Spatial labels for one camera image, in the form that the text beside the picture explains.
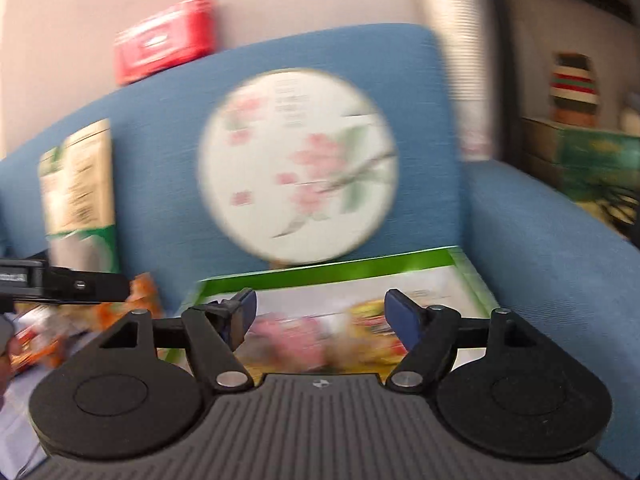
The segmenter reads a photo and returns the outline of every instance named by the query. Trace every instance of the metal pivot screw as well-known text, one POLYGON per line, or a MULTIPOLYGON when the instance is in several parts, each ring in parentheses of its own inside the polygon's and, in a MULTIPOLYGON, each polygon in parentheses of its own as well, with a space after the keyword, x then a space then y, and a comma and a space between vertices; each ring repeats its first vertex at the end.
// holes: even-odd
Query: metal pivot screw
POLYGON ((331 386, 331 383, 326 379, 316 379, 312 384, 316 388, 327 388, 328 386, 331 386))
POLYGON ((222 372, 216 377, 216 382, 225 388, 237 388, 245 384, 249 378, 242 372, 222 372))
POLYGON ((422 382, 422 376, 417 372, 398 372, 391 382, 400 388, 413 388, 422 382))

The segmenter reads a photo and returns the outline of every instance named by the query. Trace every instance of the ribbed gray surface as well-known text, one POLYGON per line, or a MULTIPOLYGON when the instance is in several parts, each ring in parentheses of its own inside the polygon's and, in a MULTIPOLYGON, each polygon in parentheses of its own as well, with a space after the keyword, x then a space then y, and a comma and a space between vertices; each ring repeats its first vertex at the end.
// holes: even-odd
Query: ribbed gray surface
POLYGON ((173 447, 122 463, 56 457, 29 480, 608 480, 595 455, 555 465, 504 462, 450 436, 420 397, 374 375, 270 375, 222 397, 173 447), (324 388, 314 386, 329 381, 324 388))

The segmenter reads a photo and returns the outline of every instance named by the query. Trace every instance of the striped object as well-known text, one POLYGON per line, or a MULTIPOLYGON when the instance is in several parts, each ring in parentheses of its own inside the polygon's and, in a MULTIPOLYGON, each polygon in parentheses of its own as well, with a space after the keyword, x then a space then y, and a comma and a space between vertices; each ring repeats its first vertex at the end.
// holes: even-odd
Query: striped object
POLYGON ((550 93, 555 121, 577 126, 596 125, 599 95, 588 57, 557 54, 550 93))

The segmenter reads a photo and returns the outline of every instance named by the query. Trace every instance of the blue fabric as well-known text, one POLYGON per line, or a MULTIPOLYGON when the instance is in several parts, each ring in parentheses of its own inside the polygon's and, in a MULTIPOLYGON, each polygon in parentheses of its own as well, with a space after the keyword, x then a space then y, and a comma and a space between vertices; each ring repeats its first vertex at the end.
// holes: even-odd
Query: blue fabric
POLYGON ((387 220, 349 258, 459 244, 460 165, 440 54, 416 25, 364 25, 253 44, 122 88, 54 124, 0 163, 0 200, 19 256, 43 250, 37 163, 74 131, 109 118, 116 229, 127 274, 150 271, 173 310, 196 280, 262 270, 220 232, 196 184, 204 124, 235 86, 261 72, 311 67, 353 82, 377 104, 399 150, 387 220))
POLYGON ((0 208, 0 257, 12 256, 11 244, 4 227, 4 219, 2 217, 2 209, 0 208))
POLYGON ((499 162, 465 165, 465 252, 498 302, 607 385, 598 452, 640 472, 640 251, 551 188, 499 162))

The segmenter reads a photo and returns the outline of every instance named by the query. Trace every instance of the red box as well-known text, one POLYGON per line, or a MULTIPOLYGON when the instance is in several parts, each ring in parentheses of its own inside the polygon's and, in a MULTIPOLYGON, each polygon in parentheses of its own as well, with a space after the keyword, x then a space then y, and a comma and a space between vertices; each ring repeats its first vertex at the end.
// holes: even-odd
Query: red box
POLYGON ((119 85, 216 51, 214 0, 186 0, 116 36, 119 85))

